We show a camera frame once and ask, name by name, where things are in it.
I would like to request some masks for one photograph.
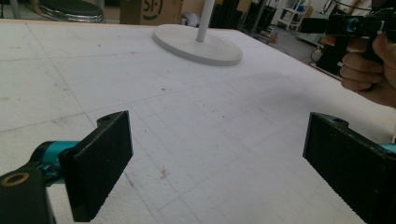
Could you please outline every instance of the white pole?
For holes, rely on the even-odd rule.
[[[201,21],[199,23],[197,41],[204,42],[207,27],[209,26],[210,17],[212,16],[213,6],[215,5],[215,0],[206,0],[204,5],[204,11],[202,12]]]

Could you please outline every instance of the gray floor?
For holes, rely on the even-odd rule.
[[[21,18],[23,20],[34,20],[34,21],[50,21],[50,18],[42,17],[35,14],[32,10],[30,4],[20,4]],[[4,17],[5,19],[13,19],[13,14],[10,5],[4,5]],[[105,23],[119,23],[119,21],[105,20]],[[283,28],[278,28],[278,40],[276,42],[263,41],[264,44],[268,44],[274,49],[288,54],[290,57],[295,58],[303,63],[311,63],[311,53],[316,49],[316,47],[311,46],[296,38],[295,31],[286,31]]]

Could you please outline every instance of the white table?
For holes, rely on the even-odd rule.
[[[134,156],[92,223],[362,223],[302,157],[311,111],[389,142],[395,111],[236,31],[240,64],[193,63],[153,28],[1,21],[0,174],[129,110]],[[64,186],[49,188],[72,223]]]

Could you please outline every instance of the metal leg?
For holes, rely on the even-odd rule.
[[[20,13],[20,8],[18,6],[18,0],[9,0],[9,3],[12,6],[12,12],[14,14],[14,19],[20,19],[21,13]]]

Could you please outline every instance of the floor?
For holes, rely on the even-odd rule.
[[[42,17],[33,12],[30,4],[20,4],[21,17],[24,20],[34,20],[34,21],[48,21],[49,18]],[[114,7],[105,8],[105,23],[120,23],[116,19],[117,13]],[[13,19],[13,14],[10,5],[4,5],[4,17],[5,19]],[[316,47],[309,45],[296,38],[298,33],[290,30],[286,31],[283,28],[278,28],[277,41],[267,43],[270,47],[277,49],[290,57],[297,59],[303,63],[311,63],[311,54],[315,51]]]

